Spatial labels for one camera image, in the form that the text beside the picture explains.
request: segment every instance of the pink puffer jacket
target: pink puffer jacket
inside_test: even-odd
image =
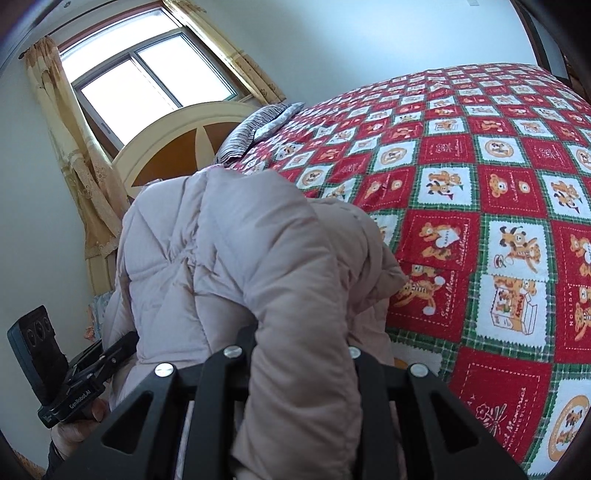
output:
[[[392,362],[385,314],[405,282],[368,215],[274,171],[154,184],[125,215],[105,314],[106,347],[139,334],[111,406],[160,362],[204,362],[258,321],[238,477],[348,478],[361,430],[348,344]]]

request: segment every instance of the human hand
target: human hand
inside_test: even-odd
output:
[[[65,460],[86,440],[100,425],[109,411],[108,403],[97,398],[92,403],[94,420],[78,420],[73,423],[58,423],[51,429],[51,439],[56,450]]]

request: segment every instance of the curtain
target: curtain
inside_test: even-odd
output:
[[[61,173],[84,223],[85,256],[106,257],[117,249],[129,208],[123,182],[82,114],[54,41],[45,37],[35,43],[25,63]]]
[[[212,24],[206,11],[188,0],[164,0],[166,7],[217,55],[263,105],[285,100],[283,92],[256,62],[238,50]]]

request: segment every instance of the window frame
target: window frame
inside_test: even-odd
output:
[[[140,15],[144,15],[148,12],[154,10],[161,10],[165,13],[170,19],[178,25],[176,29],[170,30],[168,32],[162,33],[160,35],[156,35],[155,37],[148,38],[136,45],[133,45],[125,50],[122,50],[119,53],[116,53],[112,57],[106,59],[105,61],[99,63],[96,67],[90,69],[85,74],[78,77],[74,82],[72,82],[72,88],[74,90],[74,94],[78,98],[80,103],[80,107],[85,116],[89,117],[92,121],[89,122],[91,129],[95,133],[95,135],[100,139],[100,143],[103,145],[103,148],[109,152],[111,156],[113,154],[116,155],[115,152],[119,152],[123,147],[123,142],[117,137],[117,135],[111,130],[108,126],[106,121],[98,114],[96,109],[92,106],[90,101],[86,98],[82,89],[86,87],[88,84],[94,82],[96,79],[104,75],[105,73],[109,72],[110,70],[114,69],[115,67],[121,65],[122,63],[131,60],[136,65],[140,66],[143,71],[145,71],[148,76],[147,79],[150,82],[153,82],[157,85],[166,96],[168,96],[169,100],[173,105],[177,108],[182,108],[182,104],[178,101],[178,99],[173,95],[173,93],[166,87],[166,85],[158,78],[155,72],[146,64],[145,61],[139,56],[139,52],[145,48],[149,48],[157,43],[166,41],[173,37],[181,36],[187,44],[193,48],[193,50],[203,59],[203,61],[211,68],[212,72],[220,79],[220,81],[231,91],[233,92],[229,95],[225,100],[234,100],[234,101],[241,101],[246,99],[249,96],[249,92],[246,90],[242,82],[238,80],[238,78],[229,70],[229,68],[218,58],[216,57],[213,52],[192,32],[191,29],[185,27],[179,23],[179,21],[168,11],[168,9],[163,4],[150,4],[149,8],[143,8],[140,11],[138,9],[130,10],[128,13],[129,15],[125,15],[125,13],[118,15],[112,19],[112,21],[105,21],[102,22],[99,28],[92,28],[90,31],[86,31],[85,35],[79,34],[77,35],[76,41],[69,41],[65,42],[67,45],[66,48],[60,49],[60,55],[63,56],[67,54],[67,52],[76,47],[79,43],[86,40],[87,38],[107,30],[110,27],[113,27],[116,24],[125,22],[133,17],[137,17]]]

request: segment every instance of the red and white quilt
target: red and white quilt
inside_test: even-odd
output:
[[[589,104],[538,67],[428,70],[303,110],[234,168],[368,212],[411,279],[398,365],[428,365],[545,477],[591,403]]]

